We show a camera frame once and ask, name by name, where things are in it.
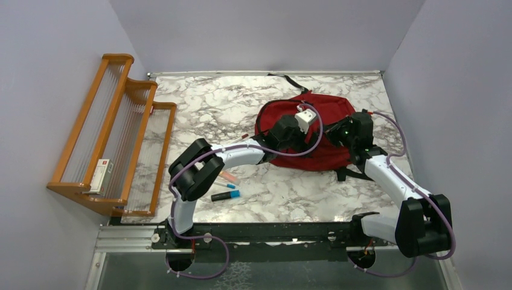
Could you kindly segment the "red backpack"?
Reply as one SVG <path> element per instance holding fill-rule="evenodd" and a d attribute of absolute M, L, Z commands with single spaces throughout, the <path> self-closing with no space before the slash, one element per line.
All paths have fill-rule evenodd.
<path fill-rule="evenodd" d="M 271 164 L 309 172 L 334 171 L 338 181 L 349 176 L 367 180 L 365 161 L 382 153 L 373 143 L 373 121 L 368 111 L 357 112 L 346 98 L 315 94 L 289 76 L 284 78 L 300 89 L 300 95 L 267 102 L 255 121 L 255 134 L 282 153 Z M 313 106 L 322 119 L 321 124 L 311 124 L 307 132 L 300 130 L 295 118 L 304 103 Z"/>

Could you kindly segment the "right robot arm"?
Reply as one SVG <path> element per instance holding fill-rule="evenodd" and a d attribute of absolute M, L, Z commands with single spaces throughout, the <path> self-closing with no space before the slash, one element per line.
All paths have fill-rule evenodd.
<path fill-rule="evenodd" d="M 349 240 L 362 246 L 376 237 L 397 245 L 406 257 L 452 257 L 456 239 L 449 199 L 419 186 L 392 162 L 390 154 L 374 144 L 371 115 L 363 110 L 323 127 L 326 139 L 347 148 L 352 164 L 380 186 L 398 208 L 396 216 L 377 212 L 353 216 Z"/>

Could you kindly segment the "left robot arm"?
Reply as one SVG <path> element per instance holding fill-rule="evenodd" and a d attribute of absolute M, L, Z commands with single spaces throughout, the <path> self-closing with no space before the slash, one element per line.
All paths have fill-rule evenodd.
<path fill-rule="evenodd" d="M 238 143 L 212 145 L 204 138 L 195 140 L 168 168 L 168 189 L 173 194 L 168 242 L 175 248 L 187 245 L 196 202 L 222 170 L 268 163 L 277 156 L 308 155 L 320 144 L 322 128 L 317 117 L 303 121 L 299 115 L 285 115 L 272 128 Z"/>

